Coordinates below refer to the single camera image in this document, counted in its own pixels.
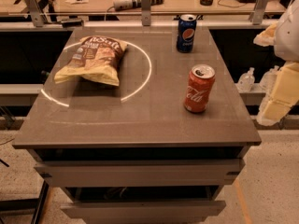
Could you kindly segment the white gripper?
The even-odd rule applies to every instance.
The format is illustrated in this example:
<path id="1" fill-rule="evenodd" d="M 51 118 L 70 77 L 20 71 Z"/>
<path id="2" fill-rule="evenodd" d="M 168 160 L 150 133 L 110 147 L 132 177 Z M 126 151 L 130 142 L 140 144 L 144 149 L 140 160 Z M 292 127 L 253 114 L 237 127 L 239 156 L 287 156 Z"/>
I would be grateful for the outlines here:
<path id="1" fill-rule="evenodd" d="M 299 102 L 299 5 L 291 4 L 280 17 L 253 39 L 258 46 L 273 46 L 275 54 L 285 61 L 276 81 L 259 107 L 257 122 L 272 126 L 280 122 Z"/>

